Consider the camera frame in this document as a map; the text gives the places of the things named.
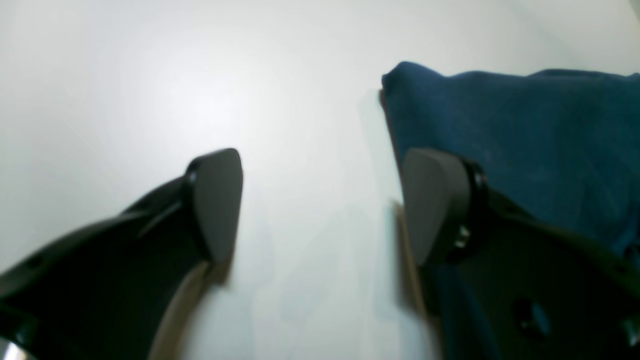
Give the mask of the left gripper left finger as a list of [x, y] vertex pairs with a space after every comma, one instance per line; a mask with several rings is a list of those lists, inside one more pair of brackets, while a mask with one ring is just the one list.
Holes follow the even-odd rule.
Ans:
[[1, 358], [176, 360], [204, 290], [232, 262], [242, 193], [240, 153], [206, 153], [2, 272]]

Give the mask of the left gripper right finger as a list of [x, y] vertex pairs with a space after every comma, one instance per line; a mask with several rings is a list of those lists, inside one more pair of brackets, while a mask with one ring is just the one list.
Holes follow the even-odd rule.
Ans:
[[639, 271], [538, 221], [475, 162], [412, 148], [407, 237], [446, 360], [637, 360]]

